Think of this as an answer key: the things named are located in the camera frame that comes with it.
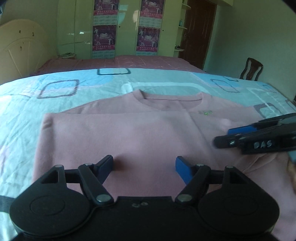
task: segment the red banner on poster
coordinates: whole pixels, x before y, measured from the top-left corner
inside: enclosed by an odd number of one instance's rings
[[[164,3],[165,0],[142,0],[140,16],[162,19]]]
[[[137,51],[157,52],[160,29],[139,27]]]
[[[117,15],[119,0],[95,0],[94,15]]]
[[[93,26],[93,51],[114,50],[116,25]]]

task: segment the pink sweater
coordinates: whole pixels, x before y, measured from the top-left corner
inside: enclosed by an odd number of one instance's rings
[[[34,177],[53,165],[75,169],[114,157],[114,171],[104,183],[117,196],[173,196],[185,184],[175,171],[175,159],[223,170],[233,165],[279,204],[281,216],[273,234],[284,241],[296,238],[296,196],[286,173],[287,154],[241,155],[236,148],[216,149],[212,140],[227,130],[262,117],[205,93],[195,96],[150,95],[140,90],[94,101],[43,120]],[[71,188],[80,191],[79,187]]]

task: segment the light blue bed sheet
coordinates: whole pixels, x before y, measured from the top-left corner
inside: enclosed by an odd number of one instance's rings
[[[295,112],[272,86],[223,76],[157,69],[94,69],[45,74],[0,86],[0,211],[5,197],[17,197],[30,184],[43,115],[97,99],[141,89],[164,95],[206,92],[244,106],[265,118]],[[0,212],[0,240],[16,232]]]

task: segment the pink bedspread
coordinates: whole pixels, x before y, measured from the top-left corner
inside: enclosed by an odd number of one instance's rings
[[[122,55],[112,59],[51,59],[34,75],[100,68],[166,69],[206,73],[181,58]]]

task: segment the ribbed neckline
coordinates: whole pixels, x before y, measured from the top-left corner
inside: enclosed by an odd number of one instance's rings
[[[207,110],[209,107],[209,101],[211,99],[211,95],[206,94],[204,92],[199,92],[195,95],[189,96],[175,96],[175,95],[156,95],[156,94],[149,94],[141,90],[134,90],[131,93],[134,98],[143,105],[146,105],[155,110],[166,110],[167,107],[162,104],[156,104],[154,102],[150,102],[150,99],[153,100],[178,100],[178,101],[201,101],[196,106],[187,109],[190,111],[198,111],[198,110]]]

